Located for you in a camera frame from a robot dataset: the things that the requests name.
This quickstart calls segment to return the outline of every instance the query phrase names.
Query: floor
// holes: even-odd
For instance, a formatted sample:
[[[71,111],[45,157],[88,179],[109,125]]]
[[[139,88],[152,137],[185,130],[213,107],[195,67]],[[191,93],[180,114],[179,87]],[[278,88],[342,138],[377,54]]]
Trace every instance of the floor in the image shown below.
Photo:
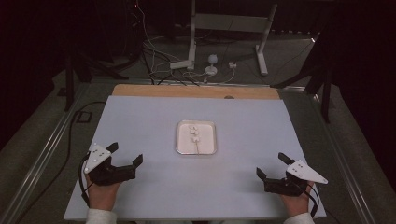
[[[153,36],[150,39],[146,42],[146,48],[155,47],[157,56],[162,52],[172,61],[187,59],[187,37],[168,40]],[[199,46],[194,74],[180,70],[171,75],[166,59],[152,57],[150,53],[153,51],[147,50],[148,67],[156,72],[151,75],[154,83],[268,86],[298,74],[315,45],[311,36],[270,35],[264,49],[269,74],[264,77],[260,75],[254,56],[254,46],[259,43],[259,36],[244,36],[239,41],[223,37],[220,40],[222,43],[218,38],[210,40],[216,43],[207,44],[197,39]],[[210,54],[218,55],[215,66],[219,72],[213,77],[202,76],[209,66],[207,57]],[[91,83],[76,81],[76,103],[71,111],[91,102],[105,101],[118,83],[150,84],[148,69],[143,61],[141,59],[120,72],[128,80],[119,81],[95,72]],[[236,68],[228,68],[228,62],[235,62]],[[396,196],[339,91],[332,87],[331,123],[326,124],[318,114],[320,94],[317,97],[303,93],[302,87],[308,80],[300,80],[279,94],[290,112],[307,161],[311,166],[318,167],[318,171],[332,182],[318,189],[328,209],[328,216],[316,219],[316,223],[337,223],[336,219],[340,223],[389,223],[396,220]],[[75,223],[63,220],[64,211],[76,184],[78,163],[91,143],[103,104],[86,107],[85,110],[93,113],[90,123],[67,126],[72,113],[64,112],[65,99],[57,96],[58,90],[64,87],[64,72],[54,78],[54,83],[56,89],[53,93],[1,151],[0,213],[4,223],[15,222],[24,211],[26,213],[20,223]],[[58,174],[67,158],[69,146],[69,160]],[[39,167],[35,163],[37,157],[45,158]],[[55,176],[58,177],[53,184],[41,194]],[[29,209],[23,209],[29,204],[32,204]],[[258,222],[281,223],[282,220]]]

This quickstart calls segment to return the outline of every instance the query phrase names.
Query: gray floor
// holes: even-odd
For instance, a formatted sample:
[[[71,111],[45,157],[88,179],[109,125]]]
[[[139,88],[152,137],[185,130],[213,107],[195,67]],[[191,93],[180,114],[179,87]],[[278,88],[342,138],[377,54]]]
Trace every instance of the gray floor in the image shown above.
[[[230,45],[198,46],[194,72],[202,74],[208,66],[207,56],[216,53],[219,56],[219,73],[209,78],[206,85],[218,85],[231,78],[233,71],[227,68],[228,62],[237,63],[235,75],[227,82],[228,85],[268,85],[297,74],[314,45],[310,37],[303,35],[270,35],[264,51],[269,75],[262,77],[253,54],[253,47],[258,42],[259,38],[253,36],[249,40]],[[189,44],[187,37],[180,37],[175,41],[157,38],[152,40],[152,44],[157,50],[175,55],[182,60],[187,59]],[[156,59],[155,64],[158,63],[163,61]],[[166,65],[158,66],[158,71],[167,69]],[[147,73],[145,65],[141,62],[121,72],[122,75],[130,78],[123,82],[149,84]],[[167,75],[169,73],[157,74],[158,78]],[[174,75],[185,84],[193,85],[181,73]],[[194,78],[196,84],[205,85],[203,83],[205,77]],[[308,79],[294,83],[293,86],[303,87]],[[3,215],[17,195],[26,174],[44,149],[53,148],[53,152],[47,155],[49,161],[44,171],[35,172],[35,180],[37,180],[35,188],[32,191],[22,190],[27,193],[26,196],[31,193],[29,198],[23,198],[28,198],[26,204],[35,199],[48,185],[65,160],[69,135],[66,127],[60,127],[58,124],[62,120],[68,120],[70,115],[63,112],[65,99],[56,96],[58,90],[64,86],[64,73],[55,77],[54,82],[56,89],[53,93],[1,151],[0,213]],[[92,83],[80,84],[74,109],[92,101],[105,101],[118,83],[120,82],[117,80],[98,74]],[[166,80],[163,84],[180,84],[180,82]],[[325,124],[318,115],[317,98],[303,94],[302,88],[288,88],[282,91],[280,96],[290,112],[291,121],[307,161],[330,180],[329,185],[321,185],[318,189],[325,207],[341,223],[396,222],[395,194],[380,171],[337,88],[332,87],[331,124]],[[64,211],[77,180],[78,163],[88,150],[103,105],[91,105],[86,110],[93,113],[92,122],[73,124],[71,155],[64,171],[29,210],[21,223],[73,223],[63,220]],[[265,223],[280,222],[281,220],[265,221]],[[316,223],[336,223],[336,221],[328,216],[317,219]]]

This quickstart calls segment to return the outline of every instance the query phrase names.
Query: hand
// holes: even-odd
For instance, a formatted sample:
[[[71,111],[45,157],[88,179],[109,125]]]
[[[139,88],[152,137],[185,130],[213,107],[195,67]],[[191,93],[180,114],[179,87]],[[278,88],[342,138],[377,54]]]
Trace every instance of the hand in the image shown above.
[[[85,175],[85,178],[87,179],[87,186],[90,186],[88,188],[90,208],[106,211],[113,210],[121,182],[109,186],[98,186],[91,182],[88,175]]]
[[[314,182],[308,181],[308,185],[313,187]],[[305,191],[309,193],[311,191],[311,187],[307,186]],[[285,204],[290,217],[295,217],[308,212],[309,197],[306,194],[302,193],[298,197],[280,194],[280,198],[282,199],[283,204]]]

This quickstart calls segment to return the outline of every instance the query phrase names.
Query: sleeve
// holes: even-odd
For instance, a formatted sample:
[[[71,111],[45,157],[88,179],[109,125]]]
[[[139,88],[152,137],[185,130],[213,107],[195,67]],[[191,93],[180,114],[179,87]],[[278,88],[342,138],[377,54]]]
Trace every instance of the sleeve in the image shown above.
[[[309,213],[302,213],[295,217],[286,219],[283,224],[315,224]]]
[[[89,209],[86,224],[116,224],[117,215],[113,212]]]

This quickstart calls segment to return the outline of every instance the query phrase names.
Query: table surface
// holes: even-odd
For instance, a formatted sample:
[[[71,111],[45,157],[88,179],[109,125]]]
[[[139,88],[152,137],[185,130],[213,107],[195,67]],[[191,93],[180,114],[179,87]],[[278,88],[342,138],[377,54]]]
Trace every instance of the table surface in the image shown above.
[[[183,119],[215,123],[214,155],[177,153],[177,124]],[[269,88],[119,85],[92,142],[103,147],[118,142],[112,155],[116,166],[144,155],[136,179],[120,187],[114,211],[125,220],[286,217],[279,197],[264,192],[256,167],[282,178],[287,165],[278,152],[305,161],[288,111]],[[85,216],[76,185],[64,218]],[[317,216],[326,216],[322,206]]]

